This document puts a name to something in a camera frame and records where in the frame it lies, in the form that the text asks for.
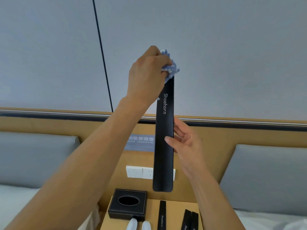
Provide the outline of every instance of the black shoehorn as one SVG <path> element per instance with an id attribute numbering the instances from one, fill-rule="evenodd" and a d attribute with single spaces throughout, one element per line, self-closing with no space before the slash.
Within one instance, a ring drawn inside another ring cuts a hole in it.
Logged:
<path id="1" fill-rule="evenodd" d="M 171 192 L 174 151 L 165 142 L 165 136 L 174 137 L 174 77 L 164 85 L 157 101 L 153 166 L 153 190 Z"/>

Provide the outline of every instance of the wooden nightstand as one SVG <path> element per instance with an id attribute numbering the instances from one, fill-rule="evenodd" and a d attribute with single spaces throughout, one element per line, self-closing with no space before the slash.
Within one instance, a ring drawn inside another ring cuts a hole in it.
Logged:
<path id="1" fill-rule="evenodd" d="M 148 199 L 146 208 L 146 220 L 150 222 L 151 229 L 158 228 L 160 200 Z M 166 201 L 166 228 L 167 229 L 181 229 L 183 215 L 185 209 L 194 211 L 199 214 L 197 203 Z M 198 215 L 198 229 L 203 230 L 201 216 Z M 127 228 L 128 220 L 110 219 L 108 212 L 106 213 L 100 230 L 125 230 Z M 138 230 L 141 230 L 142 222 L 138 223 Z"/>

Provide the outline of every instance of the sign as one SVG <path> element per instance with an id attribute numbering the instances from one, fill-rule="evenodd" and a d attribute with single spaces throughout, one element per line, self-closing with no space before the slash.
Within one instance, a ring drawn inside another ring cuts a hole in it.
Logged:
<path id="1" fill-rule="evenodd" d="M 154 152 L 154 137 L 154 135 L 131 134 L 124 150 Z"/>

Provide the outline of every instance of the black line on wall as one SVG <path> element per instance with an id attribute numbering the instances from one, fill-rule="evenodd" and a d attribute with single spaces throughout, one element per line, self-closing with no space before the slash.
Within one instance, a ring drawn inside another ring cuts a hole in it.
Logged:
<path id="1" fill-rule="evenodd" d="M 57 119 L 57 120 L 78 120 L 104 122 L 107 116 L 82 116 L 82 115 L 65 115 L 65 114 L 48 114 L 48 113 L 20 113 L 20 112 L 1 112 L 2 117 L 20 117 L 35 119 Z M 253 123 L 223 123 L 223 122 L 206 122 L 206 121 L 186 121 L 184 122 L 192 127 L 222 127 L 236 129 L 254 129 L 254 130 L 275 130 L 275 131 L 305 131 L 307 126 L 293 125 L 273 125 L 273 124 L 253 124 Z M 138 123 L 156 124 L 155 119 L 140 119 Z"/>
<path id="2" fill-rule="evenodd" d="M 102 42 L 101 42 L 101 36 L 100 36 L 100 30 L 99 30 L 99 24 L 98 24 L 97 12 L 96 12 L 95 0 L 93 0 L 93 7 L 94 7 L 94 12 L 95 12 L 96 25 L 97 25 L 99 42 L 100 42 L 100 49 L 101 49 L 101 54 L 102 54 L 102 61 L 103 61 L 103 66 L 104 66 L 104 72 L 106 74 L 106 63 L 104 61 L 104 54 L 103 54 L 103 49 L 102 49 Z M 112 100 L 111 100 L 111 92 L 110 92 L 110 87 L 109 87 L 109 81 L 108 81 L 108 75 L 107 74 L 106 74 L 106 85 L 108 86 L 111 110 L 113 112 L 113 106 L 112 106 Z"/>

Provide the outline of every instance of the hand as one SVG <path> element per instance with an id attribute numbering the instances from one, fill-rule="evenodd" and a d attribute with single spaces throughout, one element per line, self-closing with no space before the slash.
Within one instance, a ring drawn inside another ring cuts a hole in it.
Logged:
<path id="1" fill-rule="evenodd" d="M 191 180 L 209 172 L 199 136 L 180 119 L 174 118 L 174 123 L 177 135 L 166 136 L 165 141 L 178 153 L 185 175 Z"/>
<path id="2" fill-rule="evenodd" d="M 151 46 L 129 71 L 127 97 L 149 107 L 164 87 L 167 76 L 167 72 L 161 72 L 164 65 L 172 65 L 172 60 Z"/>

